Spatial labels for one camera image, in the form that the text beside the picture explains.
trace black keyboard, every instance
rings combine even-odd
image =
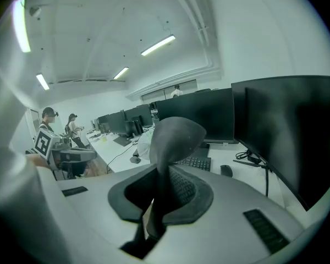
[[[115,143],[118,143],[121,146],[127,146],[128,144],[132,143],[132,141],[127,140],[126,138],[123,137],[117,137],[116,139],[114,139]]]
[[[181,161],[177,161],[177,164],[183,164],[199,168],[210,172],[211,158],[210,157],[188,157]]]

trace desk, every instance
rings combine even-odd
[[[95,134],[99,134],[99,131],[95,131],[91,134],[87,134],[87,139],[91,146],[98,153],[98,155],[108,164],[115,156],[123,153],[130,145],[123,147],[113,140],[118,137],[116,134],[104,135],[106,141],[101,140],[101,137],[90,139]],[[141,158],[140,163],[135,164],[130,162],[132,154],[137,149],[137,146],[132,146],[123,155],[117,157],[110,165],[110,169],[114,172],[121,172],[137,166],[149,164],[150,161]],[[242,181],[250,185],[255,190],[265,195],[265,169],[261,167],[253,167],[237,162],[233,162],[236,159],[236,153],[246,151],[246,147],[242,144],[210,144],[208,157],[211,157],[210,172],[221,174],[220,166],[229,165],[233,172],[233,178]],[[283,196],[280,189],[280,184],[275,173],[268,172],[269,176],[269,199],[273,200],[280,206],[285,208]]]
[[[130,158],[132,157],[133,153],[137,150],[137,146],[132,146],[131,144],[129,144],[123,147],[118,143],[115,143],[113,140],[116,139],[118,135],[108,134],[106,136],[105,135],[99,136],[98,138],[92,138],[92,139],[90,138],[96,134],[100,134],[100,132],[94,131],[93,133],[87,134],[86,137],[90,145],[98,153],[98,155],[102,158],[102,160],[105,161],[106,164],[109,164],[110,161],[115,158],[115,156],[123,153],[125,150],[131,147],[123,155],[115,158],[114,161],[110,164],[109,169],[111,169],[113,172],[121,172],[124,170],[128,170],[131,168],[135,168],[137,166],[150,163],[150,161],[144,158],[141,158],[141,161],[138,164],[130,162]],[[102,137],[106,137],[106,141],[103,141],[101,139]],[[139,137],[135,137],[131,139],[131,141],[136,141],[138,139]]]

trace black pants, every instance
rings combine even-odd
[[[72,140],[77,144],[78,147],[86,149],[86,146],[82,143],[81,138],[72,138]]]

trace ceiling light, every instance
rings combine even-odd
[[[22,52],[28,53],[31,51],[28,43],[26,24],[24,19],[24,2],[25,0],[15,0],[13,3],[13,26],[16,33],[18,44]]]
[[[150,52],[153,52],[155,49],[158,49],[159,47],[165,45],[166,43],[169,43],[170,41],[174,40],[175,36],[173,36],[172,34],[168,37],[166,37],[165,39],[161,40],[160,42],[156,43],[155,45],[151,46],[150,48],[148,48],[147,50],[141,52],[141,55],[146,56],[148,55]]]
[[[45,79],[42,74],[37,74],[37,79],[45,90],[49,90],[49,86],[46,84]]]
[[[128,67],[125,67],[123,70],[121,70],[115,77],[114,79],[118,79],[126,70],[128,70]]]

